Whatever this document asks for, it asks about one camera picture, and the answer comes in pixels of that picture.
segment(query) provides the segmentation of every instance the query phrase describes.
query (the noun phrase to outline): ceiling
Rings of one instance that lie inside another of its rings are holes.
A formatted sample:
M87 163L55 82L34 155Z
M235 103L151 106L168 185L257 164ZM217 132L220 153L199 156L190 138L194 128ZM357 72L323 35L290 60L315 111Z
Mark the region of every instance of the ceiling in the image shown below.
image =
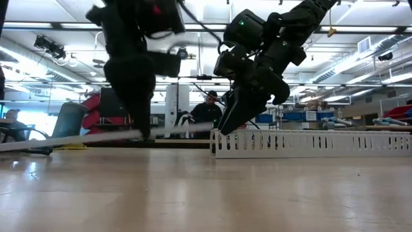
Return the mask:
M248 8L263 19L266 19L271 12L285 13L299 4L301 1L283 0L280 5L279 1L269 0L231 0L229 4L224 0L186 0L188 9L193 12L205 24L224 23L227 24L231 19ZM292 93L296 96L291 97L291 101L309 101L314 99L326 99L331 96L336 96L341 92L343 96L351 96L354 93L364 91L365 89L378 88L379 84L385 79L389 79L394 73L404 74L408 71L408 66L411 61L403 62L412 53L411 43L405 39L403 43L391 46L380 53L373 53L365 59L361 59L354 63L350 58L354 55L359 59L358 43L363 39L370 37L370 44L373 45L390 36L390 33L383 35L389 26L410 26L412 25L412 11L406 1L401 1L398 6L392 7L394 1L341 1L341 4L335 5L330 14L323 19L321 25L328 29L329 25L333 25L338 30L338 33L328 37L326 34L313 34L305 43L304 49L307 58L300 66L290 64L284 73L286 82L290 85ZM86 12L93 6L103 6L101 0L19 0L10 1L5 29L2 33L0 47L4 48L2 54L11 55L10 58L15 58L19 61L22 59L31 61L28 63L13 63L4 62L2 65L12 67L6 76L7 81L19 81L9 84L10 91L23 91L28 89L26 93L31 94L33 89L47 90L47 85L35 84L36 81L55 81L55 82L105 82L104 72L102 68L96 68L93 59L106 61L108 55L105 51L104 36L96 31L80 32L70 30L28 30L27 26L24 30L8 27L11 22L80 22L89 23L85 18ZM183 13L185 23L194 23L194 21L185 13ZM363 26L364 28L357 29L355 26ZM374 32L369 34L359 34L359 30L366 32L366 26L377 26L372 28ZM349 34L339 34L341 31L351 31ZM36 49L33 44L38 35L43 35L49 40L63 45L68 58L63 61L53 61L44 51ZM196 55L196 59L182 61L180 76L189 76L197 74L212 75L213 68L218 58L217 42L209 34L205 32L187 32L185 34L173 35L160 41L149 41L148 49L156 51L167 51L175 43L198 44L200 46L187 46L187 51ZM376 61L373 62L376 54L382 55L384 52L393 52L391 61ZM387 69L388 65L398 62L398 66ZM329 67L333 68L337 65L343 66L341 71L322 78L321 81L315 81L323 71L327 71ZM38 71L38 66L46 67L46 71ZM371 73L376 69L381 69L381 72L375 73L368 78L357 82L351 82L351 88L337 88L336 84L345 84L356 77ZM15 73L20 70L29 73L28 76L23 76L22 73ZM193 79L182 79L180 82L192 82ZM397 80L400 87L401 84L408 84L409 79ZM176 82L176 79L159 77L158 82L162 84L156 89L159 92L164 92L164 86L170 82ZM204 84L207 83L229 83L226 79L213 79L212 81L196 81L202 88L211 88ZM312 86L294 86L295 83L312 84ZM369 87L354 86L356 84L369 84ZM67 92L81 93L84 91L98 90L103 84L61 84L60 86L52 86L52 88L64 89ZM218 89L219 94L229 89L228 85L222 84ZM73 98L73 95L68 94L66 99Z

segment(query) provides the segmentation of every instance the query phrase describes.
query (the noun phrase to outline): security camera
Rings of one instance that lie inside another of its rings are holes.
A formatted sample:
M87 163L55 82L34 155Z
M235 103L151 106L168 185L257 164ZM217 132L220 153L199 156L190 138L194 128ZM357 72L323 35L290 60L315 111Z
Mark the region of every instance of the security camera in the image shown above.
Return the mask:
M181 60L186 60L189 54L186 51L186 48L179 48L178 50L178 56L180 56Z

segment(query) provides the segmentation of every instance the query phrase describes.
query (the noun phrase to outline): man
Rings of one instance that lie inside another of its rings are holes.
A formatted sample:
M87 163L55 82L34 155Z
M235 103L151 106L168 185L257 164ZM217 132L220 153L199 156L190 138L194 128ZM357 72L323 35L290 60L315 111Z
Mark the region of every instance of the man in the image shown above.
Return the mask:
M194 107L191 115L196 123L214 122L220 120L223 115L219 106L215 104L218 98L218 93L211 90L206 97L206 102L198 104ZM210 132L198 132L194 134L196 139L209 139Z
M10 119L10 120L13 121L13 123L11 123L9 125L10 128L20 129L20 128L26 128L27 127L24 123L19 122L17 120L17 118L19 116L19 112L20 112L20 110L9 110L9 111L7 111L6 119ZM23 139L26 140L26 136L24 135L24 131L19 131L18 136L20 137L19 140L23 140Z

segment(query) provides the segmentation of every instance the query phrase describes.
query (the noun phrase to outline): white cable tray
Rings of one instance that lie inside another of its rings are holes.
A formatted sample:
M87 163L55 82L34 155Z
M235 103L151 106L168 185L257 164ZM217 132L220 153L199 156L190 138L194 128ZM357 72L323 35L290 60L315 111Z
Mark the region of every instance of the white cable tray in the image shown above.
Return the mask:
M211 155L229 158L404 157L412 136L390 131L237 130L211 132Z

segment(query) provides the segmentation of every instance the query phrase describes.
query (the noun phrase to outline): air vent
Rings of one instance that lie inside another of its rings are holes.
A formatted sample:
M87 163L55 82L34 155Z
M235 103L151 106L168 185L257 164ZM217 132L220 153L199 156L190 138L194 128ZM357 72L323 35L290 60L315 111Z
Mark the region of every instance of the air vent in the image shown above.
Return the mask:
M395 90L390 91L390 92L388 93L388 98L396 97L396 96L397 96L397 92L396 92Z
M371 49L371 37L370 36L358 43L359 53L367 52L370 49Z

